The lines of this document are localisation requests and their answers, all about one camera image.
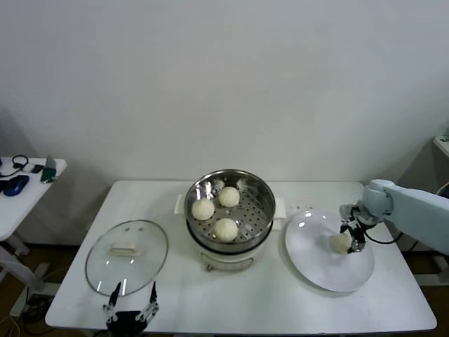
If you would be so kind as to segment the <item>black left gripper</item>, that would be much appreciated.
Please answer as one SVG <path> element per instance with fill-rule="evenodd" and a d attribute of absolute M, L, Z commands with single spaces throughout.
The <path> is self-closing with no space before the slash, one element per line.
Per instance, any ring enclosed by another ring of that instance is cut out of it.
<path fill-rule="evenodd" d="M 113 336 L 134 337 L 146 329 L 146 322 L 152 321 L 159 311 L 156 282 L 153 282 L 148 304 L 141 311 L 115 312 L 120 289 L 121 282 L 116 285 L 115 290 L 111 293 L 108 304 L 102 306 L 107 317 L 107 330 Z"/>

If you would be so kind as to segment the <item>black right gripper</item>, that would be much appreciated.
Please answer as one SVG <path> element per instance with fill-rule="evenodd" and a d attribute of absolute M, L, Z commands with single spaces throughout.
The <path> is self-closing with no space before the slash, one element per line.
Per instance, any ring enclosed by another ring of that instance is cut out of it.
<path fill-rule="evenodd" d="M 356 221 L 347 221 L 340 226 L 340 234 L 349 231 L 351 236 L 351 245 L 347 253 L 359 253 L 364 250 L 366 245 L 366 238 L 361 225 Z"/>

